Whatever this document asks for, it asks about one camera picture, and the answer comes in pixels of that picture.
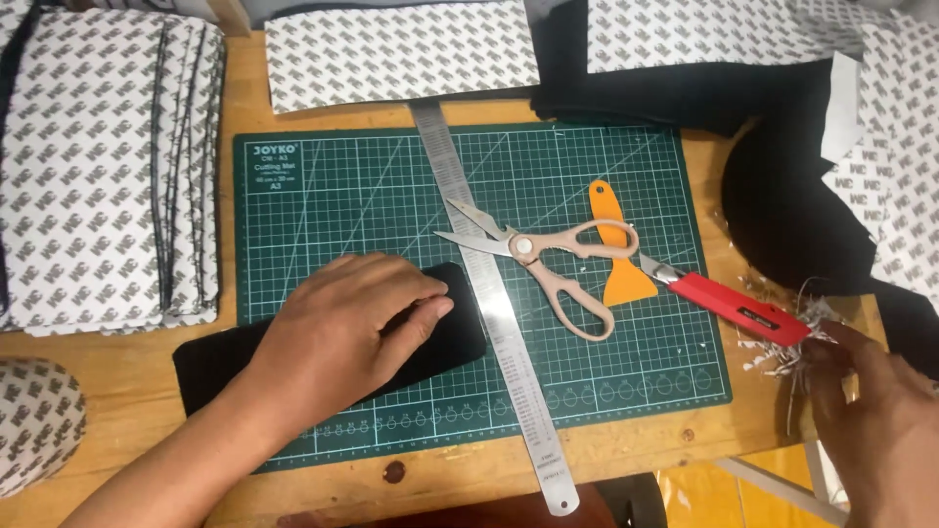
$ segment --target orange squeegee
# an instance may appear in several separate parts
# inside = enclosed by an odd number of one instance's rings
[[[623,221],[623,211],[609,183],[598,179],[590,184],[590,207],[595,220]],[[626,233],[622,229],[609,225],[598,225],[600,239],[606,245],[626,247]],[[639,299],[654,297],[658,288],[648,275],[643,273],[629,260],[613,260],[613,272],[607,280],[603,292],[604,306],[616,306],[631,303]]]

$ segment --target green cutting mat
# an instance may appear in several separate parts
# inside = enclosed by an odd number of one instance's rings
[[[677,131],[537,123],[451,132],[476,206],[497,222],[533,233],[586,222],[588,185],[605,179],[643,252],[706,274]],[[398,254],[419,268],[462,262],[455,244],[433,234],[450,223],[414,129],[240,135],[234,152],[239,324],[276,314],[300,281],[342,254]],[[710,314],[660,289],[613,308],[616,332],[591,343],[561,326],[524,268],[496,259],[557,427],[731,401]],[[560,251],[544,261],[597,297],[611,269]],[[471,365],[339,413],[258,471],[516,434],[490,348]]]

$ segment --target wooden desk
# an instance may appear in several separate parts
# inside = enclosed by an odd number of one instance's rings
[[[182,424],[173,350],[184,341],[235,324],[231,150],[235,134],[413,126],[402,104],[341,106],[275,118],[268,99],[263,34],[230,39],[228,46],[220,174],[221,317],[197,328],[127,337],[0,336],[2,355],[35,355],[64,365],[81,382],[88,402],[87,435],[75,458],[51,481],[0,501],[0,526],[56,526],[108,477]],[[455,102],[445,104],[444,113],[452,125],[536,120],[525,101]],[[683,133],[683,146],[708,270],[716,280],[743,288],[737,277],[747,274],[747,264],[730,246],[714,216],[731,141],[688,132]],[[872,298],[849,300],[840,311],[861,330],[884,340]],[[723,322],[720,333],[733,402],[562,430],[577,482],[801,441],[786,437],[788,386],[780,386],[757,369],[745,372],[743,364],[754,357],[754,351],[738,348],[737,332]],[[400,484],[391,485],[382,480],[382,472],[395,459],[404,462],[407,474]],[[537,490],[519,436],[251,476],[219,504],[208,526],[270,527],[283,514],[311,509],[324,510],[336,525],[346,525]]]

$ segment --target red utility knife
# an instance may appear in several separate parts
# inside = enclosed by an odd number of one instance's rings
[[[643,254],[639,254],[639,264],[647,275],[668,285],[672,293],[778,345],[797,345],[811,333],[805,323],[785,310],[761,303],[697,273],[679,272]]]

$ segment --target wood knot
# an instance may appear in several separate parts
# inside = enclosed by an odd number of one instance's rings
[[[389,484],[397,484],[405,478],[405,465],[400,460],[395,460],[385,468],[382,478]]]

